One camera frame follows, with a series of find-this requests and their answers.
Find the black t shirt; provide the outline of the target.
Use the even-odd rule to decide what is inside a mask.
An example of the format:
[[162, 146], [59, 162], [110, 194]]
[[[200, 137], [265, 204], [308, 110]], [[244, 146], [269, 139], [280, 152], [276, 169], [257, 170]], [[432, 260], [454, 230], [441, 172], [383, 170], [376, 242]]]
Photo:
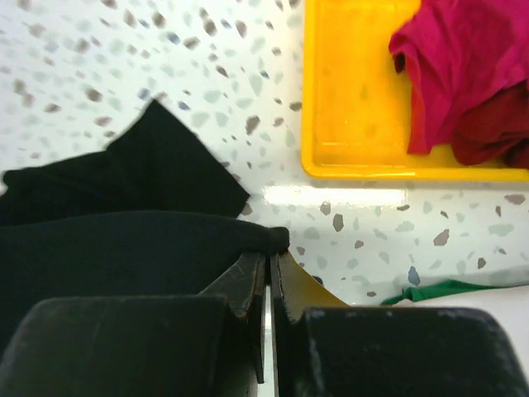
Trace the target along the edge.
[[196, 294], [242, 253], [289, 246], [240, 220], [248, 193], [157, 101], [104, 150], [2, 181], [3, 345], [42, 300]]

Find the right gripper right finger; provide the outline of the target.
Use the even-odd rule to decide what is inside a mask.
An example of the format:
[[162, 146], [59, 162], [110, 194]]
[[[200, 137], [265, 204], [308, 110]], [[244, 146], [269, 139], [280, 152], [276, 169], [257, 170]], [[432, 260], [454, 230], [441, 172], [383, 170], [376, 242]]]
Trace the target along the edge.
[[478, 309], [350, 306], [289, 254], [270, 260], [280, 396], [525, 396], [503, 327]]

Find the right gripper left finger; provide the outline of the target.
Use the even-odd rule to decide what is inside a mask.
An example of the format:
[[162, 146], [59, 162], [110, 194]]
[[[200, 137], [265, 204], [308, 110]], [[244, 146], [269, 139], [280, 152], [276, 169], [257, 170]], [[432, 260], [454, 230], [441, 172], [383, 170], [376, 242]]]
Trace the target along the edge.
[[4, 396], [254, 396], [264, 380], [265, 257], [199, 294], [48, 299], [1, 363]]

